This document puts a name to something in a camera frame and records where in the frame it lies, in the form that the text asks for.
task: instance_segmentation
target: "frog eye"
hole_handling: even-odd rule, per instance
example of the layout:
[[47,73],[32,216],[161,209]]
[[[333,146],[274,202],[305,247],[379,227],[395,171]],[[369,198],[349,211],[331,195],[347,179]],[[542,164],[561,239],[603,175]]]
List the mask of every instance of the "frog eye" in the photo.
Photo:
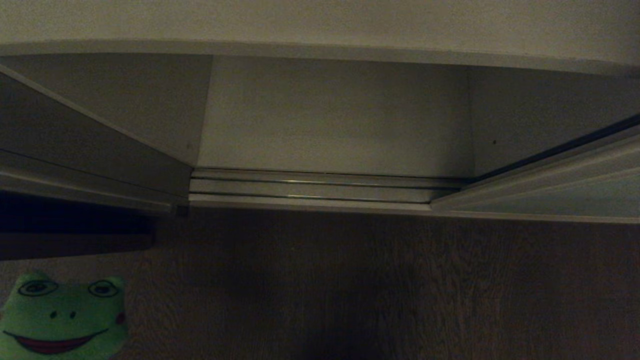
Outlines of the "frog eye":
[[48,295],[58,289],[58,284],[49,280],[34,280],[22,285],[18,290],[20,295],[37,297]]
[[97,297],[114,297],[120,291],[110,281],[100,280],[89,285],[89,292]]

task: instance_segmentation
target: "wooden floor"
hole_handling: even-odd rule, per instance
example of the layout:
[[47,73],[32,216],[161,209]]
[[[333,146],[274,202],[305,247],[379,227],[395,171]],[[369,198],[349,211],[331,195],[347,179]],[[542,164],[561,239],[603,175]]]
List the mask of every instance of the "wooden floor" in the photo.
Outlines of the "wooden floor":
[[30,268],[128,279],[121,360],[640,359],[637,225],[195,209]]

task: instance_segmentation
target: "plush toy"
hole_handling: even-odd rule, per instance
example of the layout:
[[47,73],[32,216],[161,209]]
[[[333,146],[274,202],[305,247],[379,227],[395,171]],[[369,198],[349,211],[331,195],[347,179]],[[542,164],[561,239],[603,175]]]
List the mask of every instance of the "plush toy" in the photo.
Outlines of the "plush toy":
[[106,360],[127,339],[124,284],[20,277],[0,312],[0,360]]

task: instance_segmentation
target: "red cheek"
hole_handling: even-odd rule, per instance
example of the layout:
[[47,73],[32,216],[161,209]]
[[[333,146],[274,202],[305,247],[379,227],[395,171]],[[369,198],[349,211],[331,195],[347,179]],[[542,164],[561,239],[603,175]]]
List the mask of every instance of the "red cheek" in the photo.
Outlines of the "red cheek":
[[118,314],[118,317],[116,318],[116,324],[122,325],[125,322],[126,319],[127,319],[127,317],[124,316],[124,313],[120,313],[120,314]]

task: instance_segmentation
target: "green frog toy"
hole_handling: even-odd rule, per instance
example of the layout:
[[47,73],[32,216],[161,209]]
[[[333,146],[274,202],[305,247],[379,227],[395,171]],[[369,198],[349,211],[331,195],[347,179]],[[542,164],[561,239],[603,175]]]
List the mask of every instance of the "green frog toy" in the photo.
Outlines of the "green frog toy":
[[127,337],[117,277],[58,284],[41,272],[26,274],[0,310],[0,360],[106,360]]

